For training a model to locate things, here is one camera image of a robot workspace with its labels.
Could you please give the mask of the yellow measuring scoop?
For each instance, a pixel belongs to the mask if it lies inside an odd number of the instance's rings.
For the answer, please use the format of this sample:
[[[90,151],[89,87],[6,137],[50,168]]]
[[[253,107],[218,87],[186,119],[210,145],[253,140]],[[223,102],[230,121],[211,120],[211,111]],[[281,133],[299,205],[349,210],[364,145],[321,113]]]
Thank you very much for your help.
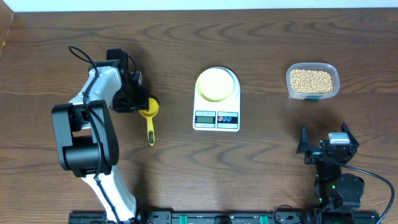
[[[147,123],[147,138],[151,146],[155,144],[155,129],[153,118],[159,112],[159,104],[154,98],[149,98],[149,108],[140,110],[140,114],[145,117]]]

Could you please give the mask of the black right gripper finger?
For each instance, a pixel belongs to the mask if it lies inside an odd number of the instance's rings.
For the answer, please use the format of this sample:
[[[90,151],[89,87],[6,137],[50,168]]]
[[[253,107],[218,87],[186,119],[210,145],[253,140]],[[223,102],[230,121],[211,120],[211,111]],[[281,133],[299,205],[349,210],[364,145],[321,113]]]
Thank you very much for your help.
[[[308,129],[305,124],[301,127],[301,137],[296,149],[297,154],[305,154],[308,150]]]
[[[341,131],[348,135],[348,138],[349,138],[350,143],[351,143],[352,146],[359,146],[359,142],[352,135],[351,131],[348,128],[348,125],[345,122],[343,122],[342,125],[341,125]]]

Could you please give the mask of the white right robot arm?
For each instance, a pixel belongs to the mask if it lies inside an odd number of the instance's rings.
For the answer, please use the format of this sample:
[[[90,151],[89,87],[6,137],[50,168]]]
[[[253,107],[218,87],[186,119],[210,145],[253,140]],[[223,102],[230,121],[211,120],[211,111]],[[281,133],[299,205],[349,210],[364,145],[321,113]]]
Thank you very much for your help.
[[[355,223],[354,212],[361,205],[364,180],[357,175],[342,173],[341,167],[356,154],[359,143],[346,123],[339,133],[329,133],[319,146],[310,146],[306,125],[301,127],[297,154],[303,154],[305,164],[316,165],[314,194],[319,207],[305,212],[302,223]]]

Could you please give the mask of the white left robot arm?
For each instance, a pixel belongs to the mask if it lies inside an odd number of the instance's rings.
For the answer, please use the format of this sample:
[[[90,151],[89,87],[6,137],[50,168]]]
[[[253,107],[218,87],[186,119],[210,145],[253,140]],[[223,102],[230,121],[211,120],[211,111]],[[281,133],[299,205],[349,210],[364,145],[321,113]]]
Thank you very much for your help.
[[[105,209],[103,222],[145,223],[146,216],[117,166],[119,143],[109,114],[149,107],[142,74],[129,71],[133,59],[122,49],[109,49],[106,60],[98,62],[78,47],[68,49],[90,67],[88,80],[77,96],[52,109],[60,165],[93,189]]]

